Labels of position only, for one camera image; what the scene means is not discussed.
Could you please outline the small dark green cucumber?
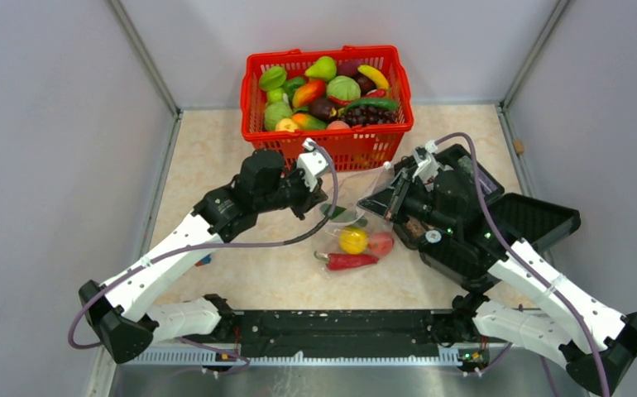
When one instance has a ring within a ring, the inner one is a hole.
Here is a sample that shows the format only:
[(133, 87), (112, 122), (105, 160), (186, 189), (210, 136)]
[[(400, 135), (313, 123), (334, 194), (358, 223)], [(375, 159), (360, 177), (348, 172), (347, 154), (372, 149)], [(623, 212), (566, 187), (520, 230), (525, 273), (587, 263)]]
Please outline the small dark green cucumber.
[(326, 227), (366, 227), (368, 220), (365, 212), (359, 208), (345, 208), (336, 206)]

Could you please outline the red apple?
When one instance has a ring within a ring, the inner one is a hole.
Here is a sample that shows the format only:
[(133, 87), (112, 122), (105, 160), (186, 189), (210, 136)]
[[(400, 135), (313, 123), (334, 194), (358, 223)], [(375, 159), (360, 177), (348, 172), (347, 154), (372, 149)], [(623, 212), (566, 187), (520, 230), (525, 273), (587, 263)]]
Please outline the red apple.
[(367, 251), (378, 258), (388, 256), (395, 244), (395, 239), (391, 232), (376, 232), (371, 234), (367, 240)]

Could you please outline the yellow apple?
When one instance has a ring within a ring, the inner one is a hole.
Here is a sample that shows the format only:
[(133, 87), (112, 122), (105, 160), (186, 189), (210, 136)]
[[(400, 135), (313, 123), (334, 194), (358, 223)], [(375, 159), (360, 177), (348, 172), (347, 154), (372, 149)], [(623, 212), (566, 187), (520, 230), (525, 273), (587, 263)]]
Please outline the yellow apple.
[(359, 227), (345, 227), (338, 235), (338, 245), (347, 254), (360, 255), (368, 248), (369, 236)]

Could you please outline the clear zip top bag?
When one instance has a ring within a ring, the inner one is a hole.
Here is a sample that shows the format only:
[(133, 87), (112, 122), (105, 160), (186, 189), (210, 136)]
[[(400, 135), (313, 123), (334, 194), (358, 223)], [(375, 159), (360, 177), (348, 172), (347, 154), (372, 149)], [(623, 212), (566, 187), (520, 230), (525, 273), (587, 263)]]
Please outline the clear zip top bag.
[(360, 199), (375, 193), (393, 176), (391, 163), (385, 162), (338, 179), (337, 204), (313, 243), (314, 257), (327, 276), (373, 267), (393, 251), (391, 224), (357, 206)]

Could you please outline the red chili pepper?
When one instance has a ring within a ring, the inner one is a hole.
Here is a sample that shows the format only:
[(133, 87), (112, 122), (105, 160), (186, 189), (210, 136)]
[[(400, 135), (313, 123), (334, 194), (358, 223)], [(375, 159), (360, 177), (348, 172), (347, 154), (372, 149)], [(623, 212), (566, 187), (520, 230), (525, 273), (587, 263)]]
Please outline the red chili pepper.
[(341, 271), (375, 265), (379, 258), (369, 254), (322, 253), (316, 251), (314, 257), (324, 263), (329, 271)]

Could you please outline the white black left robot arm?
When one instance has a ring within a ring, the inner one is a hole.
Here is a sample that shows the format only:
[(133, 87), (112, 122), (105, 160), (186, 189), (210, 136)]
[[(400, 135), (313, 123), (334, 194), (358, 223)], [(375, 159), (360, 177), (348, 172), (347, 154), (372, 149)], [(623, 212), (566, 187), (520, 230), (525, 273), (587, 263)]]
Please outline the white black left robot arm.
[(220, 249), (240, 247), (236, 237), (256, 225), (263, 213), (290, 209), (303, 219), (327, 200), (322, 175), (337, 171), (331, 156), (307, 140), (292, 166), (272, 150), (256, 150), (231, 181), (207, 192), (167, 237), (133, 265), (103, 282), (80, 286), (82, 308), (71, 323), (69, 344), (80, 320), (86, 320), (117, 364), (140, 356), (150, 345), (190, 335), (222, 342), (232, 334), (233, 320), (218, 298), (157, 305), (156, 299), (203, 258)]

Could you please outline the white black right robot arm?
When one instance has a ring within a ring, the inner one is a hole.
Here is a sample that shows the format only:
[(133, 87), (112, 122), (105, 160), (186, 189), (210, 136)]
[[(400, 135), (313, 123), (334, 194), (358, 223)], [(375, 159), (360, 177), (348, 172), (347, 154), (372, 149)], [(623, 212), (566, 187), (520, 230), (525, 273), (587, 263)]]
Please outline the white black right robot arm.
[(417, 168), (359, 207), (408, 232), (423, 261), (460, 284), (453, 331), (505, 340), (561, 366), (583, 389), (610, 396), (637, 357), (637, 313), (621, 313), (575, 285), (542, 250), (575, 232), (578, 211), (506, 194), (478, 167)]

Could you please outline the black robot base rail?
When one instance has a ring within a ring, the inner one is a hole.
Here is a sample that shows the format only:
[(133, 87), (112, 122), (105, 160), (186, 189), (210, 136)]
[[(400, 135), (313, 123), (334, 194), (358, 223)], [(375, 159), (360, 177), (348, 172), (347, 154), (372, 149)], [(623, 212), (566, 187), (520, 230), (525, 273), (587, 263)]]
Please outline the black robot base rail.
[(209, 335), (188, 339), (257, 361), (296, 354), (364, 363), (442, 359), (473, 372), (496, 360), (489, 337), (442, 309), (227, 311)]

